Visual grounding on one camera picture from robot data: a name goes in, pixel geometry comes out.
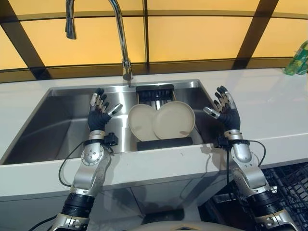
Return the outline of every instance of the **kitchen sink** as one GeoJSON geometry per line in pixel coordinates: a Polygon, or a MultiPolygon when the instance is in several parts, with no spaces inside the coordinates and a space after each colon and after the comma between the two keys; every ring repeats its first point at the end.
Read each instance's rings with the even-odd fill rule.
{"type": "MultiPolygon", "coordinates": [[[[173,84],[176,100],[190,105],[196,117],[196,124],[189,134],[193,145],[212,143],[223,132],[215,119],[203,112],[205,106],[213,106],[206,90],[199,80],[142,83],[137,86],[173,84]]],[[[139,141],[128,126],[128,112],[136,105],[136,86],[99,85],[66,88],[50,88],[37,105],[21,131],[0,160],[0,164],[20,164],[64,159],[82,141],[88,139],[87,115],[92,94],[103,88],[109,108],[123,104],[106,125],[106,135],[114,132],[119,144],[113,147],[115,154],[137,151],[139,141]]],[[[72,158],[80,157],[80,146],[72,158]]]]}

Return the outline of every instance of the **black dish rack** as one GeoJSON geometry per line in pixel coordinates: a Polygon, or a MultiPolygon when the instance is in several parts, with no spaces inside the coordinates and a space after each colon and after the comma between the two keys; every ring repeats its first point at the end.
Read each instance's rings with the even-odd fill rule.
{"type": "MultiPolygon", "coordinates": [[[[173,84],[164,85],[150,85],[150,86],[137,86],[137,103],[147,104],[158,110],[162,105],[176,101],[174,94],[173,84]]],[[[180,147],[186,145],[192,145],[193,140],[191,137],[184,138],[174,138],[165,140],[155,140],[155,141],[140,141],[137,142],[137,150],[150,150],[159,148],[171,148],[180,147]]]]}
{"type": "Polygon", "coordinates": [[[270,185],[276,185],[277,195],[297,227],[308,231],[308,163],[264,169],[270,185]]]}

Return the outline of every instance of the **robotic arm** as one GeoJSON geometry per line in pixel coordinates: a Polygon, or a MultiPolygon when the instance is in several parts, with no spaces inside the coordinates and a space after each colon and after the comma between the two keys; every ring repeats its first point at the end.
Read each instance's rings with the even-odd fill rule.
{"type": "Polygon", "coordinates": [[[219,102],[214,100],[214,104],[218,111],[209,107],[203,110],[225,126],[224,136],[233,148],[233,178],[240,193],[247,199],[257,225],[262,230],[287,227],[298,231],[288,212],[271,191],[263,172],[254,162],[249,141],[243,140],[240,116],[233,98],[224,86],[218,87],[217,91],[215,95],[219,102]]]}
{"type": "Polygon", "coordinates": [[[108,102],[104,103],[106,95],[102,89],[97,89],[90,102],[88,126],[89,140],[84,142],[80,167],[61,213],[53,223],[51,231],[85,231],[89,223],[89,215],[95,197],[101,190],[106,170],[110,164],[110,147],[118,143],[113,133],[105,136],[105,125],[111,117],[121,110],[117,104],[106,112],[108,102]]]}

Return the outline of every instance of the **wire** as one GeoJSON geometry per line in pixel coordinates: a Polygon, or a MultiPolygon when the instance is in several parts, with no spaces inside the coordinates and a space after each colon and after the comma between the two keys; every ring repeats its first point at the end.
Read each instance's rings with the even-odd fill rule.
{"type": "Polygon", "coordinates": [[[35,226],[33,226],[31,229],[29,229],[28,231],[33,231],[33,230],[35,230],[38,226],[40,226],[40,225],[42,225],[42,224],[44,224],[44,223],[46,223],[46,222],[48,222],[48,221],[51,221],[51,220],[53,220],[53,219],[55,219],[57,217],[57,215],[54,215],[53,217],[51,217],[51,218],[48,218],[48,219],[46,219],[46,220],[43,220],[43,221],[41,221],[40,223],[38,223],[38,224],[36,224],[35,226]]]}
{"type": "MultiPolygon", "coordinates": [[[[229,152],[228,149],[226,151],[227,151],[227,166],[226,166],[226,170],[227,170],[227,185],[229,185],[230,184],[230,177],[229,177],[230,152],[229,152]]],[[[229,193],[230,199],[232,200],[233,197],[231,195],[230,190],[228,190],[228,193],[229,193]]]]}
{"type": "Polygon", "coordinates": [[[63,167],[63,165],[65,164],[65,162],[68,160],[68,158],[71,156],[71,154],[73,154],[73,152],[76,151],[76,149],[79,148],[79,146],[82,145],[83,143],[84,143],[84,141],[81,142],[76,148],[74,148],[74,150],[65,158],[65,160],[63,161],[63,163],[61,164],[61,166],[60,166],[60,168],[59,168],[59,172],[58,172],[59,181],[60,181],[60,183],[61,183],[62,185],[66,186],[66,187],[71,187],[71,185],[65,184],[65,183],[62,181],[62,179],[61,179],[61,170],[62,170],[62,167],[63,167]]]}
{"type": "Polygon", "coordinates": [[[263,154],[263,157],[262,157],[262,159],[261,159],[261,161],[260,161],[260,163],[259,163],[259,165],[258,165],[258,167],[260,167],[260,166],[261,166],[261,164],[262,164],[262,162],[263,162],[263,160],[264,160],[264,158],[265,158],[265,155],[266,155],[266,148],[265,148],[264,144],[262,144],[262,143],[261,143],[261,142],[259,142],[259,141],[249,141],[249,142],[255,142],[255,143],[258,143],[258,144],[262,145],[262,147],[263,147],[263,149],[264,149],[264,154],[263,154]]]}

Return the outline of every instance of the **chrome faucet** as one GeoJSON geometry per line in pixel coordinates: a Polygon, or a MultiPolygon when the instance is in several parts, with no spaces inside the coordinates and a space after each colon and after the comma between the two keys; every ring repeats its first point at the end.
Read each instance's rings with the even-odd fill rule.
{"type": "MultiPolygon", "coordinates": [[[[66,0],[66,37],[69,39],[76,39],[76,30],[75,30],[75,22],[74,22],[74,1],[75,0],[66,0]]],[[[122,12],[117,0],[109,0],[112,8],[115,12],[115,18],[117,23],[117,30],[119,32],[120,44],[122,50],[122,65],[123,65],[123,79],[128,82],[130,85],[130,81],[133,78],[133,73],[131,70],[130,59],[128,58],[122,12]]]]}

